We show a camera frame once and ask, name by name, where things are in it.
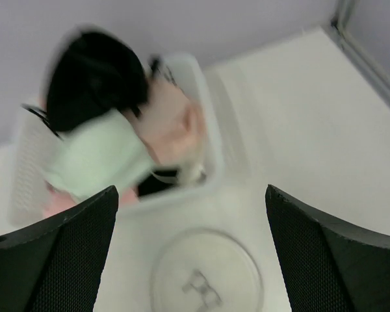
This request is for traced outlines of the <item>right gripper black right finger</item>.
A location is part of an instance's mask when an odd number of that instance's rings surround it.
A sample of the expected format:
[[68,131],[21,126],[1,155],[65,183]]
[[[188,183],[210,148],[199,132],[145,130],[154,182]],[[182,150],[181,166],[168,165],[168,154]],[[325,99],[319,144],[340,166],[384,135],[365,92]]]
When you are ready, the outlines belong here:
[[292,311],[390,311],[390,236],[269,185],[266,214]]

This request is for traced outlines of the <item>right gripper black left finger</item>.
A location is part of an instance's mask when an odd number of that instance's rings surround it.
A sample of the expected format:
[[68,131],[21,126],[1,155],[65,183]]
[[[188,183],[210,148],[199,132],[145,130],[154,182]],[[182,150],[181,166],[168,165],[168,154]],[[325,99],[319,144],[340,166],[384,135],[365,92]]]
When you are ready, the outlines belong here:
[[92,311],[112,239],[114,186],[0,235],[0,311]]

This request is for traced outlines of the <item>beige trimmed mesh laundry bag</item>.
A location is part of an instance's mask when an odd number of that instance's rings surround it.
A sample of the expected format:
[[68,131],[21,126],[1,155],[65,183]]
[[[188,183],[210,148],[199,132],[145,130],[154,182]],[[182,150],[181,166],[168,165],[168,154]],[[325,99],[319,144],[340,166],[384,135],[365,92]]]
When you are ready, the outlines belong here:
[[263,277],[250,252],[223,231],[186,230],[160,250],[151,270],[152,311],[261,311]]

